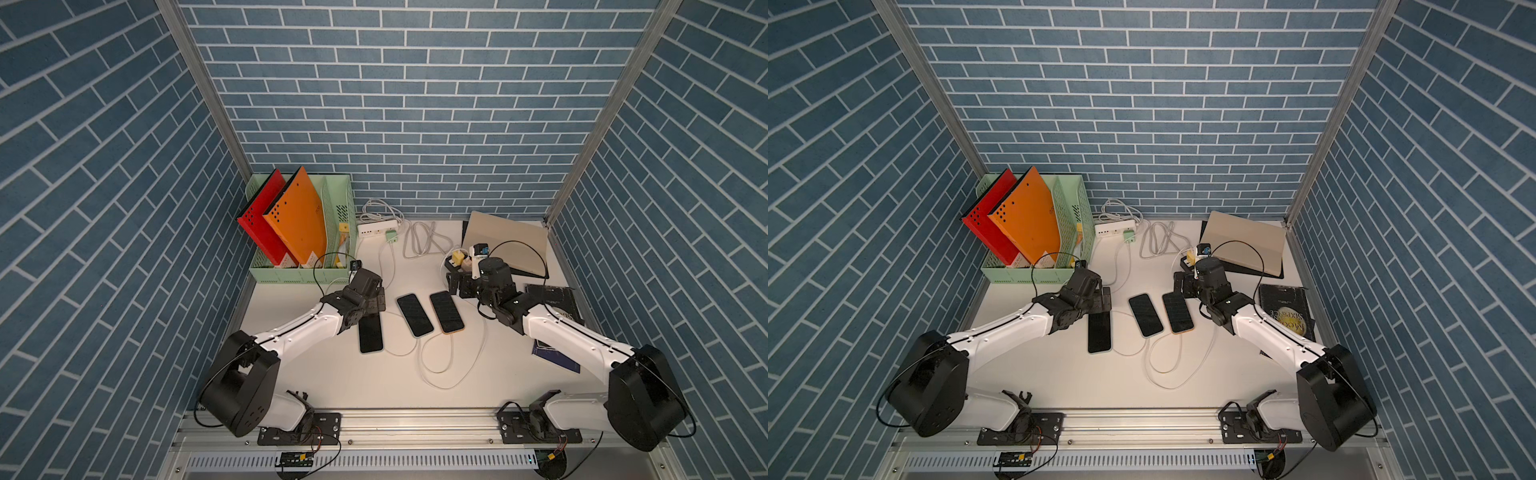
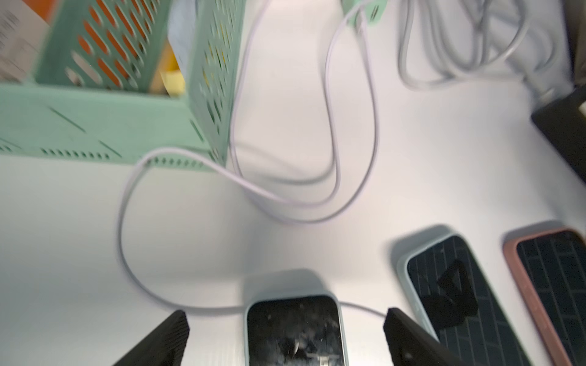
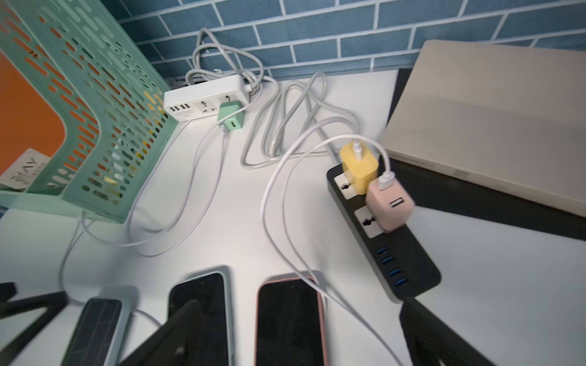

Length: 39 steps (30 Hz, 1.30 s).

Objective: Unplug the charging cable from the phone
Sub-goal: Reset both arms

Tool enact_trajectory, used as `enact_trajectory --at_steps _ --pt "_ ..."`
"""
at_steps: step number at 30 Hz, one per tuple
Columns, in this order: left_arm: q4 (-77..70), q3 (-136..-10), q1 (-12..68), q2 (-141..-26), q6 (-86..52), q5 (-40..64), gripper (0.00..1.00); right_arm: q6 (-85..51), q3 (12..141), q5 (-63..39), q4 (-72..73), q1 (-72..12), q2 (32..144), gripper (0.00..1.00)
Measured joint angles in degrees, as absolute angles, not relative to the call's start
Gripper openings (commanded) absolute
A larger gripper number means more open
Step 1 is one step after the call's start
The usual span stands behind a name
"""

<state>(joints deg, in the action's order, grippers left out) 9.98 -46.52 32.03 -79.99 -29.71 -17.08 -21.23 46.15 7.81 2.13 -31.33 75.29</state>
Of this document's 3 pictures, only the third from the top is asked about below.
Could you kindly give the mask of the phone green case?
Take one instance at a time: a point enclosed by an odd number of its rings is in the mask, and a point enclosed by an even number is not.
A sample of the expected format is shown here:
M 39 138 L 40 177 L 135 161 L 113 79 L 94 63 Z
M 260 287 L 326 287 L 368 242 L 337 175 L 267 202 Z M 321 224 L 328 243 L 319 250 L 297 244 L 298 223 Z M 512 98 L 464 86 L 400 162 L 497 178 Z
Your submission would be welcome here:
M 168 316 L 195 300 L 201 307 L 203 325 L 195 359 L 191 365 L 233 365 L 233 312 L 230 269 L 209 268 L 190 274 L 175 284 L 169 293 Z

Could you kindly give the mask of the phone pink case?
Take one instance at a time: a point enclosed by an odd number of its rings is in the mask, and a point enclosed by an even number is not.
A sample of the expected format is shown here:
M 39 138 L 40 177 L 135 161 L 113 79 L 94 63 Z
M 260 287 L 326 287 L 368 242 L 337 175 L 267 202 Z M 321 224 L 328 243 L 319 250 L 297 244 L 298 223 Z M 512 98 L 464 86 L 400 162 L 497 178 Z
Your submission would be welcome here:
M 302 279 L 273 279 L 259 288 L 255 364 L 329 364 L 323 300 Z

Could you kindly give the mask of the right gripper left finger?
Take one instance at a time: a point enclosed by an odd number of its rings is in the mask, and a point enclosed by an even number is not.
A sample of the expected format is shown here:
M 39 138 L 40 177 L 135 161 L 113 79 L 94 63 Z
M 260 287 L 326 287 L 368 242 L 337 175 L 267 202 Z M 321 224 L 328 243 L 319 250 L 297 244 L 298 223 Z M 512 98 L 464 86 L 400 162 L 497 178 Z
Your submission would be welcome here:
M 201 305 L 191 300 L 119 365 L 197 365 L 203 329 Z

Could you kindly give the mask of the phone blue case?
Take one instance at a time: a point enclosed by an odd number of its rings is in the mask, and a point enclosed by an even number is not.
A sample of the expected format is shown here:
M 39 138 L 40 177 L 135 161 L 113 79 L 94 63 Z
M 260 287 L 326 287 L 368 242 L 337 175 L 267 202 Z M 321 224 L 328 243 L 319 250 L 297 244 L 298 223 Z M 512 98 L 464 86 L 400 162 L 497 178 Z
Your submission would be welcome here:
M 93 297 L 82 309 L 63 365 L 116 365 L 131 312 L 125 298 Z

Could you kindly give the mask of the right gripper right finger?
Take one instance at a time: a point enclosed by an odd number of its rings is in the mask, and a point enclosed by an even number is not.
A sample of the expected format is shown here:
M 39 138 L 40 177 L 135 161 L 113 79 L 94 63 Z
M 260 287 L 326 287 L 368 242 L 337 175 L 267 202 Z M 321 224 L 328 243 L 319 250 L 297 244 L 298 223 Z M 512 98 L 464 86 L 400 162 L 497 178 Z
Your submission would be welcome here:
M 492 364 L 413 297 L 403 300 L 399 319 L 414 365 Z

